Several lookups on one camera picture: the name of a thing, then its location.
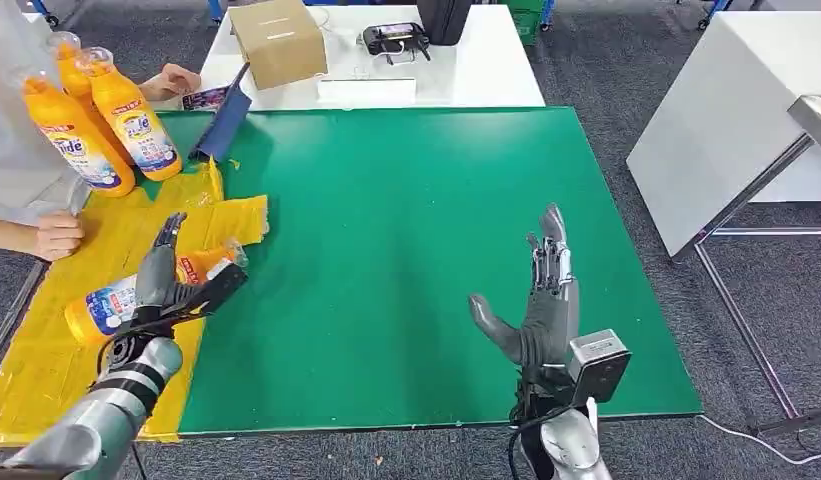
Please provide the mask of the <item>person's left hand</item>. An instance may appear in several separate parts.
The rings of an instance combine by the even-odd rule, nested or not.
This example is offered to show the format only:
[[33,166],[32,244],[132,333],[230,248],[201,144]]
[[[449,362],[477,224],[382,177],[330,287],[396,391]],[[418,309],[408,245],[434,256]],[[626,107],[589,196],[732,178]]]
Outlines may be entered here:
[[161,71],[138,85],[146,100],[167,101],[195,93],[201,86],[200,76],[180,65],[167,63]]

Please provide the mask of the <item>person's right hand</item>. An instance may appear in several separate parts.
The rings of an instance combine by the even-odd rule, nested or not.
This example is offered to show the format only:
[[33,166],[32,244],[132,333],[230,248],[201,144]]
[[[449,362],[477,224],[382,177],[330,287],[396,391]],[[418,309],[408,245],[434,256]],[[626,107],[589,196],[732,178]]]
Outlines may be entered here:
[[74,254],[84,237],[78,217],[67,211],[49,213],[38,219],[30,252],[46,261],[59,260]]

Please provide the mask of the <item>robot left hand grey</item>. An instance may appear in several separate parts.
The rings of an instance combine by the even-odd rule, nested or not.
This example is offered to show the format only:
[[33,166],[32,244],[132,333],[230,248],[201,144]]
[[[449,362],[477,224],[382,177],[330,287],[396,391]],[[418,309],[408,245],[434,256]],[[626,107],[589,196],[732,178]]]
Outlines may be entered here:
[[174,337],[171,324],[162,322],[161,312],[173,304],[172,296],[177,284],[175,247],[186,217],[185,212],[171,214],[140,263],[131,328],[140,328],[156,336]]

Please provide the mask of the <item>robot right hand grey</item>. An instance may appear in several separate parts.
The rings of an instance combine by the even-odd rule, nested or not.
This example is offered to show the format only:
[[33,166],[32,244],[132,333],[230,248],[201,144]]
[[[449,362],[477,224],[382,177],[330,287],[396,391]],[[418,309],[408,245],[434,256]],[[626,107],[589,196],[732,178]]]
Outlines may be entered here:
[[523,368],[561,365],[577,334],[578,283],[571,264],[563,215],[549,204],[539,218],[542,236],[530,232],[531,282],[522,323],[514,327],[480,294],[468,296],[474,324],[512,363]]

